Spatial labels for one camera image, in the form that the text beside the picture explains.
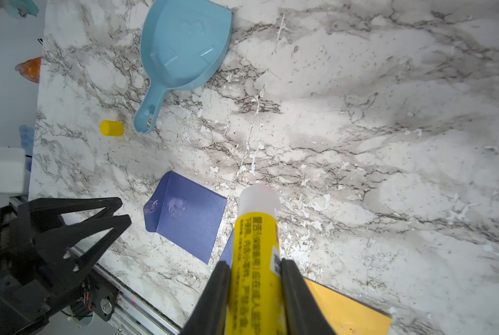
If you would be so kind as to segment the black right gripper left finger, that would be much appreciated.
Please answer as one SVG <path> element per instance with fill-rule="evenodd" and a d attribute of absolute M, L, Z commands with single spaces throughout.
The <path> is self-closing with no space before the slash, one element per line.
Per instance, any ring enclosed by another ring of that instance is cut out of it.
<path fill-rule="evenodd" d="M 180 335 L 224 334 L 230 279 L 230 266 L 218 262 Z"/>

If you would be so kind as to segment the yellow glue stick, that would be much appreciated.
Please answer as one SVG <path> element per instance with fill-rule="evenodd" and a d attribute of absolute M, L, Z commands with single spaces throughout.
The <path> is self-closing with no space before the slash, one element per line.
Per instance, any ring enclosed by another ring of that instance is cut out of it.
<path fill-rule="evenodd" d="M 226 334 L 286 334 L 277 214 L 281 202 L 264 185 L 238 198 L 233 231 Z"/>

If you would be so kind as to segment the yellow envelope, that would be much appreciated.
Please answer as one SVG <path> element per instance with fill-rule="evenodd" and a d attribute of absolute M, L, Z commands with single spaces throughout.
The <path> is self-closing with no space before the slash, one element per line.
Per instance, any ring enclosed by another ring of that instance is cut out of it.
<path fill-rule="evenodd" d="M 310 279 L 305 283 L 336 334 L 388 333 L 391 317 Z"/>

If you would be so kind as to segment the yellow glue stick cap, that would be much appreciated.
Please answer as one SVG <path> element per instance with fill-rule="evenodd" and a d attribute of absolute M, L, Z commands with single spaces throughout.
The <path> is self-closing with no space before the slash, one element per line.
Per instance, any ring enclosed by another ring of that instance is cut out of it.
<path fill-rule="evenodd" d="M 124 133 L 124 127 L 119 121 L 104 120 L 100 123 L 99 129 L 102 135 L 108 137 L 120 137 Z"/>

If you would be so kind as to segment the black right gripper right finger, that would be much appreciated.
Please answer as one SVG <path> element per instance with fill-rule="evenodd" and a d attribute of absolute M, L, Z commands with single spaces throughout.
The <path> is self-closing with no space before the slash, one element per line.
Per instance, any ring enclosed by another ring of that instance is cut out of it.
<path fill-rule="evenodd" d="M 288 334 L 335 334 L 293 260 L 282 258 L 281 279 Z"/>

